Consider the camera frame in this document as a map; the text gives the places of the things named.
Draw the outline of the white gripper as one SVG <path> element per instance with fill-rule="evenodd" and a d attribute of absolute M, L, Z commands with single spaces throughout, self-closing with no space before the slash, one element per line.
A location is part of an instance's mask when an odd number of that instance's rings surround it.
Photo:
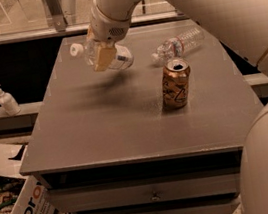
<path fill-rule="evenodd" d="M 116 21 L 110 19 L 98 8 L 97 0 L 92 2 L 90 11 L 90 27 L 87 30 L 86 42 L 93 42 L 95 39 L 98 42 L 113 43 L 125 38 L 131 23 L 130 20 Z M 103 72 L 107 70 L 115 59 L 116 51 L 117 49 L 114 45 L 98 45 L 94 55 L 95 71 Z"/>

